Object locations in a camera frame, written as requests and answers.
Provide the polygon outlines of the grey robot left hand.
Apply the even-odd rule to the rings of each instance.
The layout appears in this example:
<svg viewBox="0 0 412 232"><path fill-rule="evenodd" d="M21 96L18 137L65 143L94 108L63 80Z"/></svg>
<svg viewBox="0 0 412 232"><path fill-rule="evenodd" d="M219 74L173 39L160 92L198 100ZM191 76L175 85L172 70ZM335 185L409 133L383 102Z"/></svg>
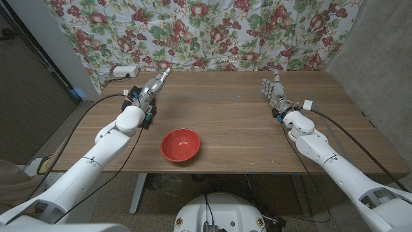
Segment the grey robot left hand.
<svg viewBox="0 0 412 232"><path fill-rule="evenodd" d="M170 72L171 69L167 68L155 78L147 81L138 94L138 97L134 100L135 106L139 107L143 112L146 112L155 95L162 91Z"/></svg>

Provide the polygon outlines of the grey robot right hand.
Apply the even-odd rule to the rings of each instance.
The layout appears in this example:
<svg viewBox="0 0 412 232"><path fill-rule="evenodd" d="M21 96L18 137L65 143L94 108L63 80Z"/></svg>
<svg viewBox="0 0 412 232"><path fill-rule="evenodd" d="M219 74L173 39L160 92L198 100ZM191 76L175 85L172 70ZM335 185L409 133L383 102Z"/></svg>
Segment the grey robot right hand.
<svg viewBox="0 0 412 232"><path fill-rule="evenodd" d="M280 116L282 119L292 111L292 104L288 101L283 85L280 82L279 70L274 70L274 80L269 81L268 79L263 79L261 90L269 100L272 107L272 115L274 117Z"/></svg>

